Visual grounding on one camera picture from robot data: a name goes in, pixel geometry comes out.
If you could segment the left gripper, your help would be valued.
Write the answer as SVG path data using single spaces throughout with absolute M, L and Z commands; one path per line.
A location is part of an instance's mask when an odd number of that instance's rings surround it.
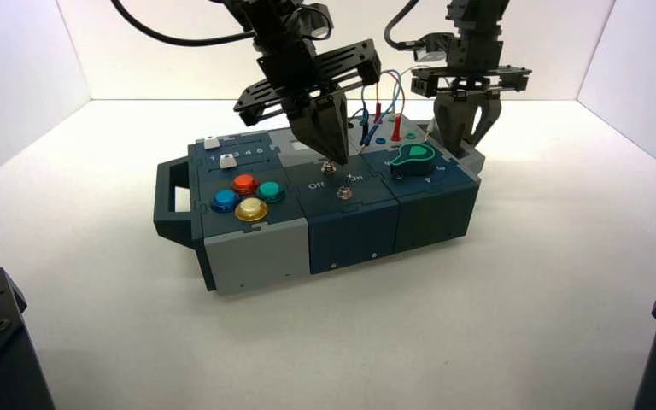
M 243 123 L 253 126 L 288 113 L 297 140 L 345 165 L 349 158 L 345 93 L 378 82 L 381 61 L 374 42 L 365 39 L 317 54 L 305 40 L 256 62 L 265 78 L 246 87 L 233 107 Z M 311 103 L 317 98 L 319 103 Z

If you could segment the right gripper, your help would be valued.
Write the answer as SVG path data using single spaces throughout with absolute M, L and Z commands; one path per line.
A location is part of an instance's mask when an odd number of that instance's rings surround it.
M 525 91 L 531 71 L 526 67 L 501 65 L 503 42 L 501 25 L 460 24 L 457 34 L 432 32 L 413 47 L 416 62 L 439 62 L 440 67 L 416 68 L 412 71 L 412 92 L 434 97 L 444 91 Z M 471 145 L 476 147 L 501 115 L 499 93 L 476 97 L 482 110 Z M 472 132 L 476 105 L 458 99 L 452 93 L 440 93 L 434 101 L 434 115 L 443 147 L 462 157 L 461 143 Z

